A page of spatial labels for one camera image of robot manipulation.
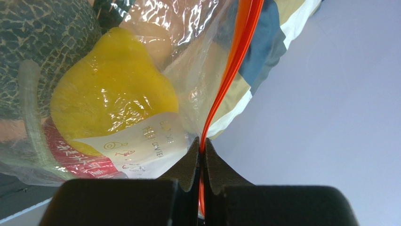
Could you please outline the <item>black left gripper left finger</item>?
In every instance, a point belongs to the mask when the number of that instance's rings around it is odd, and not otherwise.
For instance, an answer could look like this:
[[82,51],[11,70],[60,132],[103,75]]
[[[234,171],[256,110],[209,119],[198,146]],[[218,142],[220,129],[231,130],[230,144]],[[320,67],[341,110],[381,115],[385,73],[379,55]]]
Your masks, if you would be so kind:
[[55,193],[42,226],[195,226],[199,138],[157,179],[74,179]]

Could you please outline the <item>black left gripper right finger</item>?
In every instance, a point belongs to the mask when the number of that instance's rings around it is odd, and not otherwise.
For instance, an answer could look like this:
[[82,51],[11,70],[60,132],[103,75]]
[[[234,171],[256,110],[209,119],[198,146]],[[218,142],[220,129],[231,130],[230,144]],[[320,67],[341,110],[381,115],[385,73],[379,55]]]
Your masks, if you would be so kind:
[[203,154],[205,223],[208,226],[356,226],[346,197],[331,186],[254,185],[215,151]]

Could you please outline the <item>yellow fake pear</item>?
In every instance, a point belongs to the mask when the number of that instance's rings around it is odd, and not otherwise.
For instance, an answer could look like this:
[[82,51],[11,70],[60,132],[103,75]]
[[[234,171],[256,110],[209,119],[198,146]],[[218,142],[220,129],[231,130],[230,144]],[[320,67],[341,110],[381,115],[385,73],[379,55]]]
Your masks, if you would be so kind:
[[123,28],[105,33],[58,82],[50,101],[61,136],[78,151],[99,152],[82,138],[112,135],[153,115],[178,112],[170,81],[145,46]]

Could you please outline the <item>clear zip top bag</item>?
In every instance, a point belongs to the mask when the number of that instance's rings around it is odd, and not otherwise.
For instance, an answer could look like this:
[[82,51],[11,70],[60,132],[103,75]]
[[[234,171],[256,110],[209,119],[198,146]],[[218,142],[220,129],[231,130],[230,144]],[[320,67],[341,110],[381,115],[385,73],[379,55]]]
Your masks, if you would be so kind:
[[0,171],[36,186],[148,179],[251,98],[263,0],[3,0]]

